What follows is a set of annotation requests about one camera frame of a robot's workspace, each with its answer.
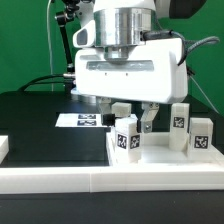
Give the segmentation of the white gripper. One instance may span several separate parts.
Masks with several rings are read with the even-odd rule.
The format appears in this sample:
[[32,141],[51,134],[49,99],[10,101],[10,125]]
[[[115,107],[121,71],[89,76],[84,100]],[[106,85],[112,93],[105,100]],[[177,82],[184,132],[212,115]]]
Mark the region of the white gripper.
[[181,62],[179,38],[149,40],[128,48],[128,57],[108,60],[95,46],[95,23],[89,22],[73,35],[77,90],[99,96],[97,108],[104,126],[115,124],[111,99],[146,101],[137,121],[138,133],[150,133],[159,104],[181,102],[188,93],[186,64]]

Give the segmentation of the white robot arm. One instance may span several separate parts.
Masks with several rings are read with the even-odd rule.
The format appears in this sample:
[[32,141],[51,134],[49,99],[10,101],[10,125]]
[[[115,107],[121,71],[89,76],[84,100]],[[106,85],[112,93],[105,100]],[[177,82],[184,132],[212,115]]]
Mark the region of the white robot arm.
[[188,19],[207,0],[63,0],[73,35],[75,85],[82,95],[140,101],[137,130],[149,132],[160,104],[185,99],[185,38],[161,29],[160,18]]

